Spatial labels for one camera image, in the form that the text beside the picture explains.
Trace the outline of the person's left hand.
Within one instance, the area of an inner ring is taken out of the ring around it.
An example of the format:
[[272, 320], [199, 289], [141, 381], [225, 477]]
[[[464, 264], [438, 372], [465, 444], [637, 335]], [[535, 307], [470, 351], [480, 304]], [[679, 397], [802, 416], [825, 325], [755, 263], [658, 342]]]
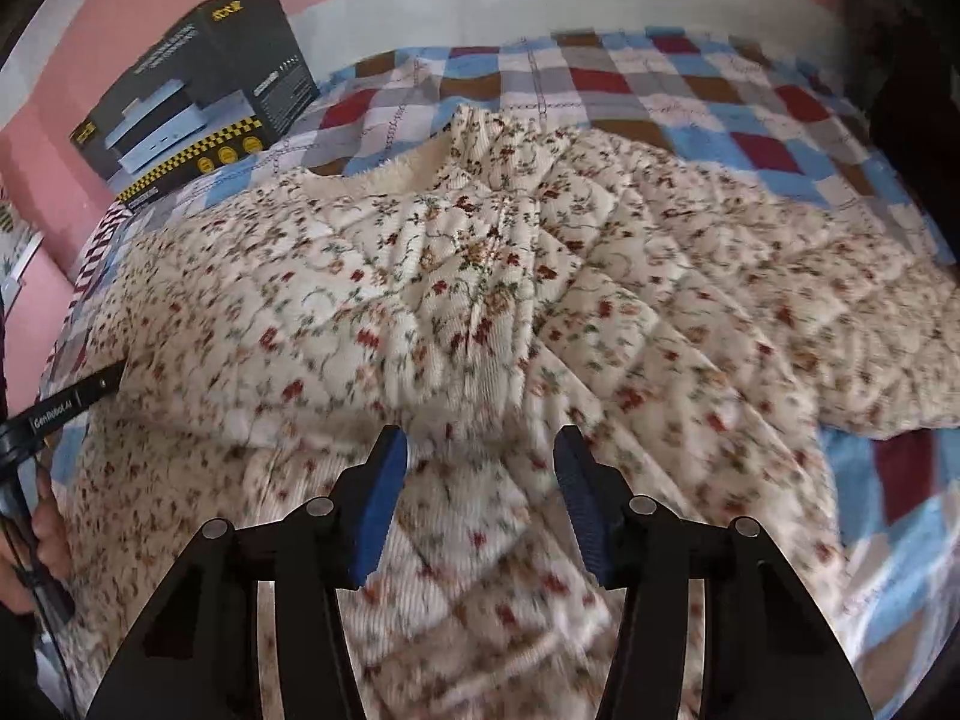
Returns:
[[[68, 546], [67, 527], [60, 514], [59, 504], [52, 489], [50, 473], [44, 466], [36, 468], [37, 505], [32, 512], [32, 533], [36, 535], [36, 557], [55, 580], [67, 582], [71, 573], [71, 554]], [[2, 605], [13, 614], [28, 614], [34, 611], [31, 593], [14, 572], [17, 554], [29, 554], [23, 540], [16, 535], [14, 550], [2, 539]]]

